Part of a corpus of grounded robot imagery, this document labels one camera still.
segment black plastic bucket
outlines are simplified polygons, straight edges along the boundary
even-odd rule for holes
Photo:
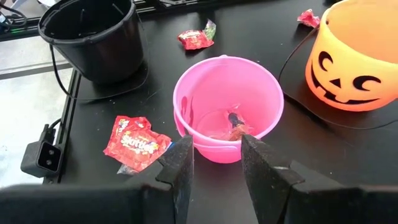
[[[133,0],[61,0],[40,19],[39,34],[85,78],[114,83],[143,61]]]

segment orange jack-o'-lantern bucket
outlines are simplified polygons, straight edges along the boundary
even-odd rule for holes
[[[397,0],[347,0],[326,10],[305,69],[314,94],[348,111],[397,99],[397,21]]]

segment black cable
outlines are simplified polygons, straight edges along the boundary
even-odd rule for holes
[[[137,14],[137,17],[138,17],[139,22],[140,22],[140,24],[141,24],[142,31],[144,32],[144,36],[145,36],[145,40],[146,40],[146,46],[147,46],[147,58],[148,58],[148,61],[149,61],[149,60],[150,60],[150,55],[149,55],[149,43],[148,43],[148,38],[147,38],[147,35],[146,35],[146,33],[145,33],[144,25],[143,25],[143,23],[142,23],[142,21],[141,21],[141,18],[138,16],[138,14]],[[150,63],[148,62],[147,74],[146,74],[146,76],[145,76],[144,81],[142,81],[142,83],[141,83],[140,85],[138,85],[138,86],[136,86],[136,87],[134,87],[134,88],[131,88],[131,89],[129,89],[129,90],[126,90],[126,91],[123,91],[123,92],[120,92],[120,93],[117,93],[117,94],[109,95],[109,96],[104,96],[104,97],[99,97],[99,98],[87,98],[87,99],[84,99],[84,98],[77,98],[77,97],[72,96],[72,94],[70,94],[70,93],[68,92],[68,90],[64,87],[64,85],[62,84],[60,75],[58,74],[57,64],[55,63],[54,47],[53,47],[51,44],[50,44],[50,51],[51,51],[52,65],[53,65],[53,69],[54,69],[54,73],[55,73],[55,78],[57,79],[57,82],[58,82],[58,84],[59,84],[61,90],[62,90],[69,98],[74,99],[74,100],[95,101],[95,100],[105,100],[105,99],[113,98],[113,97],[115,97],[115,96],[120,96],[120,95],[129,93],[129,92],[131,92],[131,91],[134,91],[134,90],[140,88],[143,84],[145,84],[145,82],[147,81],[148,76],[149,76],[149,66],[150,66]]]
[[[61,122],[61,118],[58,119],[58,120],[56,120],[56,121],[54,121],[54,123],[52,123],[52,124],[49,126],[49,129],[55,128],[55,126],[56,126],[58,123],[60,123],[60,122]]]
[[[277,81],[278,81],[279,84],[280,84],[280,79],[281,79],[281,77],[282,77],[282,73],[283,73],[283,71],[284,71],[284,69],[285,69],[285,67],[286,67],[286,65],[287,65],[287,62],[290,60],[290,58],[293,56],[293,54],[296,53],[296,51],[297,51],[297,50],[298,50],[298,49],[299,49],[299,48],[300,48],[300,47],[301,47],[301,46],[302,46],[314,33],[316,33],[316,31],[318,30],[318,28],[319,28],[319,25],[318,25],[316,28],[314,28],[313,30],[311,30],[311,32],[309,32],[308,35],[307,35],[306,37],[304,37],[304,39],[293,49],[292,53],[290,53],[290,55],[287,57],[285,63],[283,64],[283,66],[282,66],[282,68],[281,68],[281,70],[280,70],[280,72],[279,72],[279,76],[278,76],[278,79],[277,79]],[[283,93],[284,93],[284,96],[285,96],[286,98],[288,98],[288,99],[294,101],[295,103],[298,103],[300,106],[302,106],[303,108],[305,108],[305,109],[307,110],[307,112],[308,112],[310,115],[315,116],[316,118],[318,118],[318,119],[320,119],[320,120],[322,120],[322,121],[325,121],[325,122],[327,122],[327,123],[330,123],[330,124],[333,124],[333,125],[336,125],[336,126],[339,126],[339,127],[342,127],[342,128],[348,128],[348,129],[354,129],[354,130],[371,130],[371,129],[382,128],[382,127],[385,127],[385,126],[390,125],[390,124],[392,124],[392,123],[398,122],[398,119],[395,119],[395,120],[389,121],[389,122],[387,122],[387,123],[385,123],[385,124],[377,125],[377,126],[374,126],[374,127],[367,127],[367,128],[357,128],[357,127],[351,127],[351,126],[347,126],[347,125],[343,125],[343,124],[338,124],[338,123],[335,123],[335,122],[333,122],[333,121],[330,121],[330,120],[328,120],[328,119],[326,119],[326,118],[323,118],[323,117],[317,115],[317,114],[316,114],[315,112],[313,112],[310,108],[308,108],[307,106],[305,106],[303,103],[301,103],[299,100],[297,100],[297,99],[294,98],[293,96],[290,96],[290,95],[289,95],[288,93],[286,93],[285,91],[283,91]]]
[[[16,17],[16,16],[5,16],[5,15],[3,15],[6,18],[6,20],[8,20],[8,19],[23,19],[24,20],[21,24],[18,24],[18,25],[12,25],[12,24],[7,24],[6,22],[0,22],[0,26],[6,27],[6,28],[20,28],[20,27],[26,26],[27,18],[26,18],[26,16],[23,13],[21,13],[20,11],[18,11],[16,9],[11,9],[10,7],[7,7],[7,6],[5,6],[5,5],[3,5],[1,3],[0,3],[0,8],[3,8],[5,10],[8,10],[8,11],[13,12],[13,13],[15,13],[15,14],[20,16],[20,17]]]

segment pink bucket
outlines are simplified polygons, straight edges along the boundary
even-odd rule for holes
[[[173,105],[180,135],[184,136],[187,130],[200,154],[213,162],[227,164],[241,159],[241,141],[222,141],[203,135],[207,131],[203,128],[228,125],[223,113],[217,111],[239,105],[239,114],[252,127],[251,134],[260,139],[280,120],[284,97],[277,80],[264,67],[223,55],[190,67],[175,86]]]

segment black table surface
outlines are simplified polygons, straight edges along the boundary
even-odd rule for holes
[[[173,119],[173,89],[182,73],[195,63],[223,54],[247,58],[274,75],[293,48],[310,29],[297,25],[297,16],[312,8],[321,16],[330,4],[322,0],[275,0],[206,9],[200,12],[158,17],[144,21],[142,35],[149,78],[132,93],[92,103],[72,102],[70,135],[65,148],[61,184],[100,185],[123,182],[117,175],[120,163],[103,154],[117,115],[145,116],[152,129],[177,141]],[[208,49],[185,52],[177,35],[202,29],[207,19],[217,25],[215,44]],[[350,113],[327,106],[308,89],[304,68],[314,38],[293,56],[281,86],[317,114],[354,127],[377,126],[397,116],[398,104],[367,113]],[[131,88],[146,74],[143,66],[134,78],[111,87],[96,86],[74,74],[72,85],[80,98],[104,96]],[[331,132],[285,101],[282,118],[263,141],[305,166],[345,185],[398,184],[398,124],[357,131],[331,125]],[[195,177],[188,223],[256,223],[244,181],[242,165],[215,164],[195,151]]]

